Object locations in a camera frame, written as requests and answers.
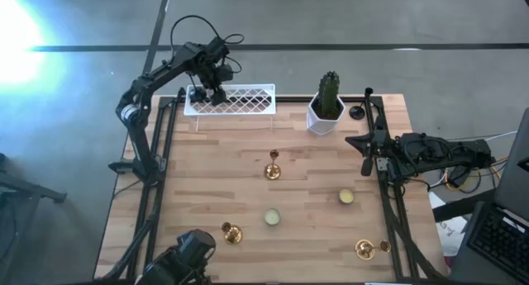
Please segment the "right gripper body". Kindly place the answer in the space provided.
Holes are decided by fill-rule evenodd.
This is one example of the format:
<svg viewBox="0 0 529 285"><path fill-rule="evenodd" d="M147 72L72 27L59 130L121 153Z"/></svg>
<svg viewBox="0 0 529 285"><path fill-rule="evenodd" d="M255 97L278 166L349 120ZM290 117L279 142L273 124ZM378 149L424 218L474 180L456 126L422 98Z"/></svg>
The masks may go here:
<svg viewBox="0 0 529 285"><path fill-rule="evenodd" d="M373 135L371 141L371 156L363 157L363 164L360 170L362 176L370 176L374 157L385 156L384 151L391 145L391 138L387 130L374 130L370 132Z"/></svg>

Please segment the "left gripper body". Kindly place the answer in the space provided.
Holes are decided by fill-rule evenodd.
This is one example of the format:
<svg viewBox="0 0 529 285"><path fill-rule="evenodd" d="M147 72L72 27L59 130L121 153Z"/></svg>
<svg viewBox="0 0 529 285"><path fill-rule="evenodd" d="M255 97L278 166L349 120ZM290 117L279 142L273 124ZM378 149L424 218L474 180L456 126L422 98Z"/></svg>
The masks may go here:
<svg viewBox="0 0 529 285"><path fill-rule="evenodd" d="M226 63L226 57L218 60L199 57L197 61L197 76L206 89L217 92L223 82L233 79L234 71Z"/></svg>

